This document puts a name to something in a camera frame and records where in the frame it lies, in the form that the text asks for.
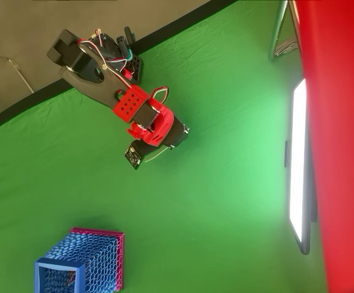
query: blue basket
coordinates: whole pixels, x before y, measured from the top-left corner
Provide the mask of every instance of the blue basket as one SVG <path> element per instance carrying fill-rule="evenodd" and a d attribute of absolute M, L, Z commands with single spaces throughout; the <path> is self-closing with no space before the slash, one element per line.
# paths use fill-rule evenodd
<path fill-rule="evenodd" d="M 84 231 L 71 230 L 36 261 L 35 293 L 111 293 L 121 289 L 124 234 Z"/>

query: red wall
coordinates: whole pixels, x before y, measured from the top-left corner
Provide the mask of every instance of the red wall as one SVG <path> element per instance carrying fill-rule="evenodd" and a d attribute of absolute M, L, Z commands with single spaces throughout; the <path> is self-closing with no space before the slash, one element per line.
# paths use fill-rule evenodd
<path fill-rule="evenodd" d="M 297 1 L 330 292 L 354 292 L 354 1 Z"/>

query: green screen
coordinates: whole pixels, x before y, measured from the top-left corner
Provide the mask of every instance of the green screen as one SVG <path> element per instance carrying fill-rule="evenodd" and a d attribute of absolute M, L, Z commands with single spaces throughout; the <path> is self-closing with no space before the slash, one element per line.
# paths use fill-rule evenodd
<path fill-rule="evenodd" d="M 191 133 L 137 171 L 128 125 L 75 89 L 0 127 L 0 293 L 32 292 L 72 226 L 125 232 L 124 292 L 326 291 L 317 224 L 303 256 L 287 216 L 302 69 L 267 59 L 277 5 L 239 1 L 141 55 L 141 86 L 169 86 Z"/>

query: cable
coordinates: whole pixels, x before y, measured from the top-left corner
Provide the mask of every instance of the cable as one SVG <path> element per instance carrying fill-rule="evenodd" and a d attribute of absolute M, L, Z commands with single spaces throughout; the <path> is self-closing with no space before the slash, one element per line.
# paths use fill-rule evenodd
<path fill-rule="evenodd" d="M 124 57 L 123 57 L 123 58 L 115 58 L 115 59 L 112 59 L 112 60 L 106 59 L 106 62 L 108 62 L 108 63 L 115 63 L 115 62 L 125 61 L 123 67 L 120 69 L 120 72 L 121 72 L 121 71 L 123 70 L 123 68 L 124 68 L 125 66 L 127 66 L 127 61 L 131 61 L 131 60 L 132 60 L 133 55 L 132 55 L 131 49 L 128 49 L 128 52 L 129 52 L 129 57 L 128 57 L 128 58 L 124 58 Z"/>
<path fill-rule="evenodd" d="M 143 161 L 143 162 L 144 162 L 144 163 L 147 163 L 147 162 L 149 162 L 149 161 L 155 159 L 156 157 L 158 157 L 160 154 L 162 154 L 162 153 L 163 153 L 165 150 L 167 150 L 168 148 L 169 148 L 169 147 L 164 146 L 164 149 L 163 149 L 163 150 L 161 149 L 161 151 L 158 152 L 158 154 L 156 154 L 155 156 L 153 156 L 153 157 L 151 157 L 151 158 L 149 158 L 149 159 L 147 159 L 147 160 L 145 160 L 145 161 Z"/>
<path fill-rule="evenodd" d="M 121 62 L 121 61 L 124 61 L 124 65 L 123 67 L 120 69 L 120 72 L 123 70 L 123 68 L 127 65 L 127 59 L 125 58 L 115 58 L 115 59 L 112 59 L 112 60 L 106 60 L 106 62 L 108 63 L 115 63 L 115 62 Z"/>
<path fill-rule="evenodd" d="M 165 102 L 167 101 L 167 96 L 169 94 L 168 88 L 167 87 L 158 87 L 155 90 L 153 90 L 153 92 L 151 93 L 150 98 L 154 98 L 157 95 L 157 93 L 163 92 L 165 91 L 165 95 L 164 95 L 164 99 L 162 100 L 162 102 L 160 102 L 161 104 L 165 104 Z"/>
<path fill-rule="evenodd" d="M 130 85 L 128 82 L 126 82 L 123 77 L 121 77 L 117 72 L 115 72 L 113 69 L 111 69 L 111 68 L 107 65 L 104 56 L 101 54 L 101 52 L 99 51 L 99 49 L 97 48 L 96 45 L 94 45 L 91 41 L 80 41 L 79 44 L 80 44 L 80 43 L 89 43 L 89 44 L 91 44 L 91 45 L 96 49 L 96 51 L 97 51 L 97 53 L 99 54 L 99 56 L 102 58 L 105 67 L 106 67 L 107 69 L 109 69 L 111 72 L 113 72 L 113 74 L 116 75 L 117 78 L 119 78 L 119 80 L 121 80 L 129 89 L 131 88 L 131 85 Z"/>
<path fill-rule="evenodd" d="M 102 47 L 103 46 L 103 41 L 101 41 L 101 36 L 99 34 L 99 29 L 96 29 L 96 36 L 99 38 L 99 45 Z"/>

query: led light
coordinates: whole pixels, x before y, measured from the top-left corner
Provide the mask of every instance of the led light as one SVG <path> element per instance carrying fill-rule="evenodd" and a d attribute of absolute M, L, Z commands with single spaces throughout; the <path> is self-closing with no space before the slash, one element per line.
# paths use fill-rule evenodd
<path fill-rule="evenodd" d="M 291 186 L 289 217 L 299 241 L 302 241 L 303 178 L 306 137 L 306 80 L 294 90 L 291 140 Z"/>

